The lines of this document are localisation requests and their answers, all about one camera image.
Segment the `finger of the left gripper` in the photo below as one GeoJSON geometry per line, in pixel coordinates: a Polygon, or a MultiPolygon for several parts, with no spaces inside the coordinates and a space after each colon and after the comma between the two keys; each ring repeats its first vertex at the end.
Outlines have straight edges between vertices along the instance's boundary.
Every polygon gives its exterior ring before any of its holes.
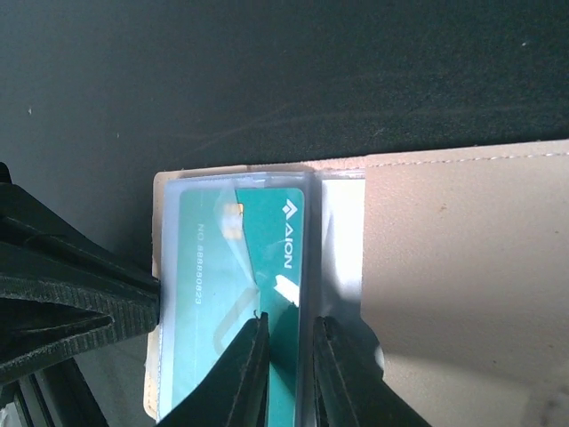
{"type": "Polygon", "coordinates": [[[159,281],[151,274],[93,243],[14,184],[6,164],[1,164],[1,241],[97,278],[114,280],[129,291],[156,298],[160,294],[159,281]]]}
{"type": "Polygon", "coordinates": [[[159,282],[1,277],[1,384],[151,332],[159,282]]]}

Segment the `teal AION card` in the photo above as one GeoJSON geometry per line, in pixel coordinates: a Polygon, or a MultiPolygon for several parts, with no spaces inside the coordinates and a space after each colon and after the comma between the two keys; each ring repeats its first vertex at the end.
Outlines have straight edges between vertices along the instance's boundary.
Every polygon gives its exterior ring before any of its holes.
{"type": "Polygon", "coordinates": [[[295,421],[304,240],[298,188],[189,189],[180,196],[172,404],[201,383],[243,323],[268,313],[268,423],[295,421]]]}

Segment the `beige leather card holder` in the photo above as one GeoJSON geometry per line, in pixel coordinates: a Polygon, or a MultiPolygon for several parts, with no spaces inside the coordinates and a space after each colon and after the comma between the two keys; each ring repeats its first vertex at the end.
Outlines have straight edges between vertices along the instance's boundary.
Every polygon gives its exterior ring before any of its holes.
{"type": "Polygon", "coordinates": [[[292,426],[318,426],[317,317],[337,319],[427,426],[567,425],[566,141],[157,174],[162,302],[143,394],[153,422],[178,406],[180,196],[257,188],[305,197],[292,426]]]}

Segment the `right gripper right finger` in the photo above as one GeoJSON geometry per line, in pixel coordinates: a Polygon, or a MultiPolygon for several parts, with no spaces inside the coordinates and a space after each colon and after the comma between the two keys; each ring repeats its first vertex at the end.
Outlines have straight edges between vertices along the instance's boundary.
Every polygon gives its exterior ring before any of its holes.
{"type": "Polygon", "coordinates": [[[313,324],[316,425],[427,426],[429,423],[383,381],[333,317],[313,324]]]}

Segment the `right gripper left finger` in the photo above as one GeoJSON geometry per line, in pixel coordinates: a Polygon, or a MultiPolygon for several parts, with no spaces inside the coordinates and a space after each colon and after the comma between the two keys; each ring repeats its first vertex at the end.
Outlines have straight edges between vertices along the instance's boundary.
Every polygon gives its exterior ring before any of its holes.
{"type": "Polygon", "coordinates": [[[205,379],[160,426],[268,424],[268,314],[247,320],[205,379]]]}

